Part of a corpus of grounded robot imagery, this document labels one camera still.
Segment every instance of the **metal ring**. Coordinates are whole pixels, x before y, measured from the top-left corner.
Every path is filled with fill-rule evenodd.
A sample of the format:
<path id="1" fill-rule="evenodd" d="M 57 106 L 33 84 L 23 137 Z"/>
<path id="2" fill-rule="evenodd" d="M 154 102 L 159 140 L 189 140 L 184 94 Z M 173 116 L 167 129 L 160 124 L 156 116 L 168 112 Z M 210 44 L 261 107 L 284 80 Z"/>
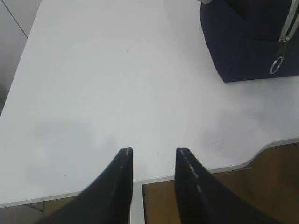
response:
<path id="1" fill-rule="evenodd" d="M 270 74 L 273 75 L 274 73 L 276 73 L 278 71 L 278 69 L 280 68 L 280 66 L 282 65 L 282 62 L 284 61 L 284 57 L 280 56 L 278 57 L 272 64 L 271 68 L 270 68 Z"/>

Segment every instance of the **navy bag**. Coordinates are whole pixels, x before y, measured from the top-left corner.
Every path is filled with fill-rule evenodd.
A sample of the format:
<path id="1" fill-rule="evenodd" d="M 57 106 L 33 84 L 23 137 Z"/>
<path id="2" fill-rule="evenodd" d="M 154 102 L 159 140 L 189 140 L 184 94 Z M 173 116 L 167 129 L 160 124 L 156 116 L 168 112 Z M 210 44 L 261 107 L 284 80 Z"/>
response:
<path id="1" fill-rule="evenodd" d="M 299 0 L 201 4 L 203 33 L 223 81 L 299 75 L 298 11 Z"/>

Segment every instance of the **zipper pull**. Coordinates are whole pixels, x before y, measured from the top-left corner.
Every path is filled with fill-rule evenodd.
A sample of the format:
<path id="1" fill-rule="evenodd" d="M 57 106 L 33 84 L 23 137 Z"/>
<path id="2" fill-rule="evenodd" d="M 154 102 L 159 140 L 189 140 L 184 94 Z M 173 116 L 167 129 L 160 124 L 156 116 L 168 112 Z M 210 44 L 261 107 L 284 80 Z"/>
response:
<path id="1" fill-rule="evenodd" d="M 288 37 L 286 37 L 285 39 L 283 39 L 280 42 L 280 46 L 278 48 L 276 60 L 273 62 L 272 66 L 270 68 L 270 74 L 271 75 L 276 73 L 278 71 L 278 69 L 280 68 L 280 66 L 282 65 L 282 63 L 284 62 L 285 51 L 286 51 L 286 47 L 287 47 L 287 44 L 288 44 L 289 40 L 290 39 Z"/>

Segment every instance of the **white table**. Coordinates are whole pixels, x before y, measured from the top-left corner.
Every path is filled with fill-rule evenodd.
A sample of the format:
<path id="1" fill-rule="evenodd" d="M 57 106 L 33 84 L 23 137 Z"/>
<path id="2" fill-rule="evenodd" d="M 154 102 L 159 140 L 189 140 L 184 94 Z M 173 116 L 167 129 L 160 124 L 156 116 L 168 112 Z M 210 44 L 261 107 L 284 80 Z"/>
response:
<path id="1" fill-rule="evenodd" d="M 141 184 L 188 147 L 211 172 L 298 142 L 299 77 L 225 84 L 196 0 L 44 0 L 0 119 L 0 206 L 76 195 L 120 148 Z"/>

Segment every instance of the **bag zipper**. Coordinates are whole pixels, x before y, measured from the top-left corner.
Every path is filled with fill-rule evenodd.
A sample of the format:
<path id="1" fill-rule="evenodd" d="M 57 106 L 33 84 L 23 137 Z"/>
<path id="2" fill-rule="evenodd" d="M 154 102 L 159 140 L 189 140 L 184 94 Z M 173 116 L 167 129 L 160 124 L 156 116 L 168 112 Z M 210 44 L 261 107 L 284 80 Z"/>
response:
<path id="1" fill-rule="evenodd" d="M 287 44 L 292 39 L 299 26 L 299 13 L 297 14 L 296 17 L 298 6 L 299 6 L 299 0 L 292 0 L 289 14 L 285 20 L 285 24 L 282 28 L 281 35 L 279 38 L 280 45 L 277 52 L 277 58 L 273 62 L 270 68 L 271 75 L 276 73 L 279 70 L 280 66 L 282 65 L 285 58 L 285 51 L 286 51 Z"/>

